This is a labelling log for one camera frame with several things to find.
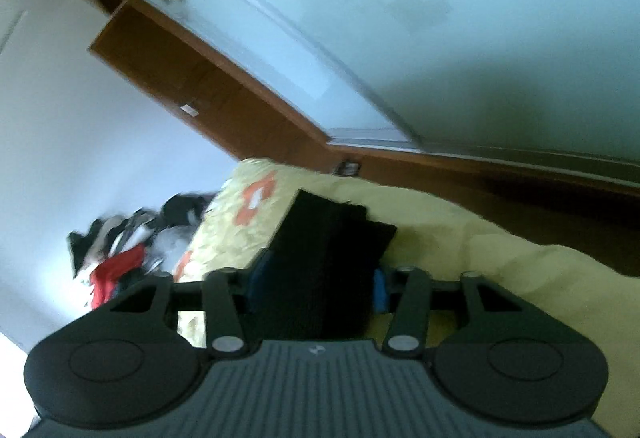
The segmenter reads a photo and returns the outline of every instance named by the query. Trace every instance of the red cloth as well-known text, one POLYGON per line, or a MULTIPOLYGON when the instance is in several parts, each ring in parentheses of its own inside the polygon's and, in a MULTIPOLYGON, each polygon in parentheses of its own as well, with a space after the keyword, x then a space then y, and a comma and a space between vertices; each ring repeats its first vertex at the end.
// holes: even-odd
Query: red cloth
POLYGON ((114 255, 107 261, 98 265, 91 272, 91 284, 94 285, 94 298, 91 300, 91 309, 95 310, 98 306, 102 306, 109 299, 113 289, 120 277, 125 275, 129 270, 140 268, 145 260, 145 245, 139 244, 131 250, 114 255))

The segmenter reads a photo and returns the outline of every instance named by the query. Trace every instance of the round pad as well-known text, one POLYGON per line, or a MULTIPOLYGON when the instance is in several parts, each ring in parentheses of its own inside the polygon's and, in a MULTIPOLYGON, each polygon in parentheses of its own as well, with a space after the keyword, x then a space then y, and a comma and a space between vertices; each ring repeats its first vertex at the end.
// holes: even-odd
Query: round pad
POLYGON ((73 427, 121 427, 154 417, 189 391, 199 366, 185 339, 156 328, 147 342, 133 340, 42 341, 24 368, 38 411, 73 427))
POLYGON ((489 322, 482 326, 484 342, 474 342, 478 329, 450 336, 433 357, 441 386, 463 407, 505 423, 590 415, 607 383, 602 352, 580 335, 567 342, 546 342, 540 331, 528 335, 527 322, 520 328, 489 322))
POLYGON ((489 349, 489 363, 514 380, 544 380, 562 366, 562 355, 546 342, 508 339, 489 349))
POLYGON ((134 374, 145 359, 143 351, 127 341, 98 341, 80 346, 71 354, 69 367, 80 378, 116 382, 134 374))

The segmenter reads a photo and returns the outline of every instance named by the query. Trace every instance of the black plastic mount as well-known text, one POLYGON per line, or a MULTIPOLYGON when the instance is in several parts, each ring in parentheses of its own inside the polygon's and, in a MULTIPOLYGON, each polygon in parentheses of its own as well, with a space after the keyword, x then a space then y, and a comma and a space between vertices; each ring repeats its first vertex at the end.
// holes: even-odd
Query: black plastic mount
MULTIPOLYGON (((268 257, 265 250, 249 269, 220 269, 200 282, 150 276, 43 340, 24 373, 40 415, 118 428, 177 407, 212 364, 258 350, 240 315, 254 309, 255 280, 268 257), (180 311, 204 311, 206 350, 177 334, 180 311)), ((386 269, 385 289, 395 316, 382 353, 423 363, 460 407, 526 427, 593 413, 607 383, 604 355, 540 309, 474 273, 447 282, 420 269, 386 269), (431 310, 455 312, 458 331, 426 349, 431 310)))

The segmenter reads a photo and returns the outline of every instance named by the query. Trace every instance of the blue object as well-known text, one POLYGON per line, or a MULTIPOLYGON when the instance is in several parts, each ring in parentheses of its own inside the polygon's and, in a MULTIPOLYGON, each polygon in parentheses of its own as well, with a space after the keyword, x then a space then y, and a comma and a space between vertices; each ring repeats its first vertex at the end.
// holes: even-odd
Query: blue object
POLYGON ((249 276, 249 284, 246 288, 247 311, 256 313, 260 308, 262 297, 264 296, 264 288, 262 286, 262 275, 266 266, 273 257, 273 251, 263 248, 260 254, 255 258, 255 267, 253 273, 249 276))
POLYGON ((373 313, 389 313, 389 296, 386 293, 385 274, 376 268, 373 273, 373 313))

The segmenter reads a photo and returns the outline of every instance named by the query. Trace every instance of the yellow bedsheet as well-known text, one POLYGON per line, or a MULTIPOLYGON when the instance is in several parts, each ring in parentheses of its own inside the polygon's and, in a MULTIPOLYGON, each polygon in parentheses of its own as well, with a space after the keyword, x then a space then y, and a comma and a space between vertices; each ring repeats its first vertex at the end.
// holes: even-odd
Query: yellow bedsheet
MULTIPOLYGON (((387 264, 416 265, 440 280, 478 271, 590 338, 609 363, 594 420, 616 438, 640 435, 640 280, 576 250, 530 243, 436 196, 247 160, 207 211, 179 280, 247 266, 268 244, 298 189, 365 205, 371 219, 396 225, 387 264)), ((386 323, 375 318, 368 335, 381 341, 386 323)), ((435 329, 444 331, 444 323, 435 329)), ((201 314, 182 313, 179 331, 204 345, 201 314)))

